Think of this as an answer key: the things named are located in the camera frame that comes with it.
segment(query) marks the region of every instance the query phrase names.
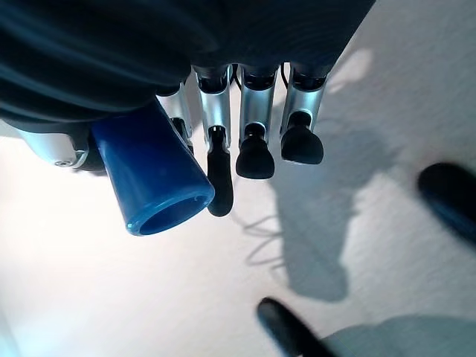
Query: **black cable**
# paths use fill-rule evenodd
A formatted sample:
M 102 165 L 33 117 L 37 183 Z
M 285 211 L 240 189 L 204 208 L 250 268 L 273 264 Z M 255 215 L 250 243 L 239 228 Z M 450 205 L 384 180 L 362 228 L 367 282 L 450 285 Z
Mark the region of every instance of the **black cable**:
M 231 74 L 230 84 L 231 82 L 235 81 L 238 86 L 238 89 L 241 91 L 241 83 L 238 79 L 238 65 L 236 63 L 233 64 L 233 72 Z
M 288 88 L 288 80 L 286 79 L 286 75 L 284 74 L 284 62 L 281 63 L 281 78 L 283 79 L 284 86 L 286 89 Z

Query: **robotic hand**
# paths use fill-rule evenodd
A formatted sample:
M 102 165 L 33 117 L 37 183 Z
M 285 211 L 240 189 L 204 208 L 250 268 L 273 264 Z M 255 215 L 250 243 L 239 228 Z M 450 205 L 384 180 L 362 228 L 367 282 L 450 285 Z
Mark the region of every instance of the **robotic hand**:
M 284 62 L 282 159 L 319 164 L 314 130 L 327 75 L 374 1 L 0 0 L 0 118 L 47 162 L 105 164 L 133 234 L 171 228 L 205 206 L 224 216 L 233 205 L 231 81 L 241 88 L 238 175 L 274 174 L 269 127 Z M 190 142 L 199 114 L 184 95 L 191 69 L 208 180 Z

